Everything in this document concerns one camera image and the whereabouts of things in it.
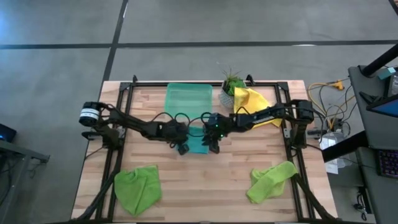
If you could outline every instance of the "potted plant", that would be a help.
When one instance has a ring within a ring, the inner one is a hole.
[[[221,87],[222,91],[220,94],[220,101],[226,108],[234,108],[234,92],[235,87],[246,88],[244,81],[238,76],[239,72],[232,73],[232,69],[229,69],[229,73],[223,70],[226,79]]]

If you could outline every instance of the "yellow cloth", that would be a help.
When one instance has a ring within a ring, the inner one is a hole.
[[[238,88],[235,87],[235,97],[234,97],[234,112],[243,106],[249,113],[254,113],[269,107],[268,101],[258,92],[252,89]],[[246,113],[244,109],[240,109],[238,113]],[[273,125],[279,127],[282,123],[282,119],[273,119],[272,121],[267,121],[261,124],[254,125],[253,128],[259,127],[261,125],[272,123]]]

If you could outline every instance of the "translucent green bin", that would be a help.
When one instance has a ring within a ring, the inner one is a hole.
[[[173,117],[185,113],[190,119],[198,118],[213,109],[213,87],[205,84],[169,83],[164,110]]]
[[[177,113],[185,113],[190,120],[199,118],[204,112],[212,112],[213,87],[206,84],[169,83],[167,85],[164,110],[173,117]],[[201,126],[191,125],[189,133],[200,136],[203,133]],[[188,147],[190,153],[207,154],[208,146],[202,146],[202,137],[188,135]]]

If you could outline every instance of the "lime green towel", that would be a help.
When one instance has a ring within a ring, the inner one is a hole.
[[[138,216],[162,197],[157,166],[122,170],[114,178],[114,192],[122,207]]]
[[[267,170],[251,171],[251,188],[246,196],[251,203],[261,203],[267,198],[281,196],[284,193],[285,180],[297,173],[293,163],[285,161]]]

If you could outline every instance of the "gray concrete floor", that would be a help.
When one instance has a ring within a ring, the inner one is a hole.
[[[1,1],[0,45],[111,43],[121,4]],[[387,0],[130,0],[119,42],[397,37],[397,15]],[[348,67],[367,64],[390,47],[118,49],[109,79],[131,80],[135,74],[140,80],[212,80],[231,67],[258,80],[299,79],[309,85],[346,78]],[[26,178],[15,223],[69,219],[87,145],[78,115],[84,101],[98,99],[108,55],[109,49],[0,50],[0,123],[18,131],[17,144],[51,155],[33,179]],[[342,94],[326,88],[324,101],[342,103]],[[358,109],[349,123],[351,134],[363,130]],[[360,221],[351,209],[355,188],[331,185],[339,217]]]

